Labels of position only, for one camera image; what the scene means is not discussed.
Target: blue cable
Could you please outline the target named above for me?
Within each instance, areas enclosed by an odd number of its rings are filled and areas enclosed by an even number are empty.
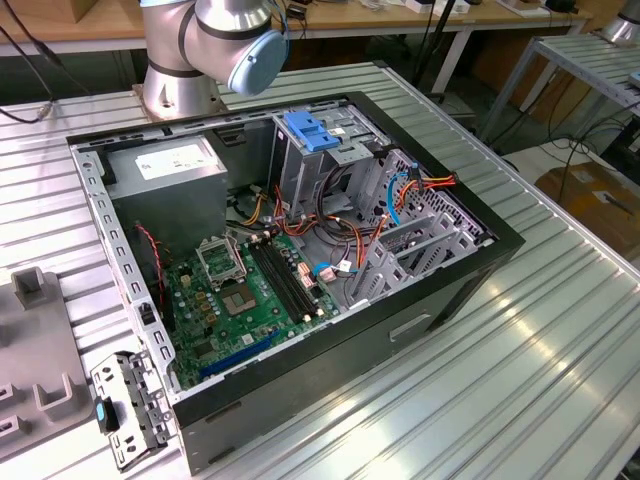
[[[324,263],[319,263],[318,265],[316,265],[313,270],[311,271],[311,273],[313,274],[313,276],[317,276],[321,270],[324,270],[325,268],[330,267],[331,264],[329,262],[324,262]]]
[[[282,8],[278,5],[278,0],[271,0],[271,4],[276,7],[276,10],[278,10],[278,13],[280,14],[280,23],[284,26],[285,41],[287,42],[286,61],[289,58],[289,43],[291,42],[291,36],[289,35],[289,22],[287,22],[287,16],[282,11]]]
[[[400,219],[398,218],[398,214],[396,213],[396,209],[393,206],[393,185],[396,183],[396,180],[400,177],[406,177],[407,172],[396,173],[391,180],[389,180],[389,187],[387,188],[387,208],[389,209],[389,214],[391,215],[391,219],[394,221],[396,225],[400,225]]]

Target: workbench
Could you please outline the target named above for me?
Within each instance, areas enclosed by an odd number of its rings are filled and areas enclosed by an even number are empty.
[[[142,11],[135,0],[98,0],[96,5],[76,24],[51,22],[41,18],[21,16],[27,28],[38,39],[48,43],[57,53],[132,50],[146,48]],[[484,0],[472,6],[469,13],[449,17],[445,32],[455,32],[433,92],[444,92],[455,66],[469,41],[471,33],[480,30],[507,30],[524,28],[569,27],[570,34],[579,33],[589,12],[578,14],[553,13],[548,17],[521,17],[495,2]],[[312,3],[308,5],[307,28],[304,37],[335,38],[374,35],[398,35],[424,33],[428,14],[418,14],[403,6],[390,6],[374,12],[363,7],[358,0],[347,3]],[[439,17],[433,15],[430,31],[435,30]],[[0,9],[0,24],[29,54],[37,52],[28,43],[20,29],[8,14]],[[273,21],[274,28],[279,27]],[[302,23],[289,20],[291,38],[302,36]],[[0,38],[0,57],[17,55],[17,52]]]
[[[612,45],[595,34],[539,37],[531,40],[493,103],[480,132],[480,139],[488,138],[513,91],[537,55],[548,59],[549,64],[532,88],[529,95],[532,98],[525,100],[522,105],[523,110],[535,101],[533,97],[540,95],[556,69],[561,68],[600,94],[585,113],[585,121],[577,137],[598,120],[598,113],[607,99],[622,108],[629,108],[630,113],[640,115],[640,88],[629,81],[630,74],[640,71],[640,46]]]
[[[282,73],[231,109],[362,90],[526,244],[442,328],[197,478],[614,478],[640,445],[640,274],[388,68]],[[31,116],[37,104],[11,107]],[[147,122],[131,92],[0,118],[0,278],[56,272],[86,372],[139,349],[65,137]],[[96,421],[2,478],[187,478],[177,439],[118,476]]]

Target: ram slot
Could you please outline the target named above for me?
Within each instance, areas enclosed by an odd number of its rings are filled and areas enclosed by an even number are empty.
[[[273,288],[278,300],[295,323],[304,321],[305,312],[295,301],[295,297],[287,289],[286,283],[281,278],[281,273],[274,267],[267,256],[267,245],[252,245],[249,251],[256,261],[258,268],[266,277],[267,282]]]
[[[288,290],[294,295],[296,302],[302,307],[308,315],[314,314],[313,303],[309,299],[306,291],[298,281],[298,279],[291,273],[286,262],[282,256],[278,253],[273,245],[269,245],[267,248],[267,255],[269,256],[273,265],[282,272],[282,280],[286,283]]]
[[[309,320],[314,313],[313,303],[275,248],[262,244],[252,245],[249,250],[291,319],[295,323]]]

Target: cardboard box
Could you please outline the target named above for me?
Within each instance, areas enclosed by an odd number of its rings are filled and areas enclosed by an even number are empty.
[[[556,200],[564,167],[536,186]],[[562,208],[629,261],[640,256],[640,198],[595,162],[569,167]]]
[[[77,23],[98,0],[9,0],[18,15]]]

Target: aluminum table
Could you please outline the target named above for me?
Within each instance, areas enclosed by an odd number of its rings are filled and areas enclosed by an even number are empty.
[[[541,55],[549,60],[549,65],[525,99],[521,109],[526,110],[551,79],[556,68],[562,68],[591,88],[600,92],[601,97],[585,115],[585,131],[596,118],[604,101],[630,107],[629,111],[640,114],[640,89],[629,83],[629,74],[640,71],[640,46],[618,47],[595,35],[567,35],[564,37],[539,37],[529,42],[498,95],[479,138],[486,140],[495,126],[502,110],[513,91],[527,71],[531,61]]]
[[[393,71],[281,74],[233,108],[362,90],[526,239],[450,323],[197,478],[614,478],[640,445],[640,275]],[[11,108],[29,115],[37,105]],[[0,118],[0,272],[60,277],[86,371],[136,350],[65,137],[146,122],[130,92]],[[177,439],[119,477],[89,421],[2,478],[187,478]]]

